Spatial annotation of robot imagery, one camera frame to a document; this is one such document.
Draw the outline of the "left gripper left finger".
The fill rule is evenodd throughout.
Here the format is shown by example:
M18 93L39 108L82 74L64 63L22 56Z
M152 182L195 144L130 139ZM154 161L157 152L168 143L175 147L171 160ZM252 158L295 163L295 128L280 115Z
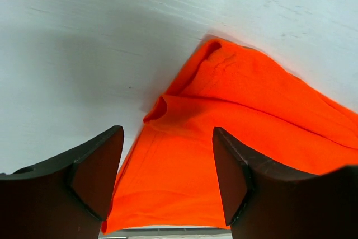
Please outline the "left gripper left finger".
M113 126L42 162L1 174L2 238L97 238L124 143Z

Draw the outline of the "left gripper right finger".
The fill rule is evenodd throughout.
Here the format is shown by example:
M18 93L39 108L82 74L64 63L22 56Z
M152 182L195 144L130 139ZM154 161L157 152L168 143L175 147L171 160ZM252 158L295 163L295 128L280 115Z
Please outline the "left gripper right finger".
M213 130L225 223L233 238L356 238L357 167L314 175Z

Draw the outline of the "orange shorts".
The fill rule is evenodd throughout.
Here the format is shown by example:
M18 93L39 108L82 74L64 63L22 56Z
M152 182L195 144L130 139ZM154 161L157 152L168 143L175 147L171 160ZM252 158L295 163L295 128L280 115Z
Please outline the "orange shorts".
M219 38L192 55L143 123L117 175L104 234L157 225L225 228L215 127L311 174L357 164L357 113L267 55Z

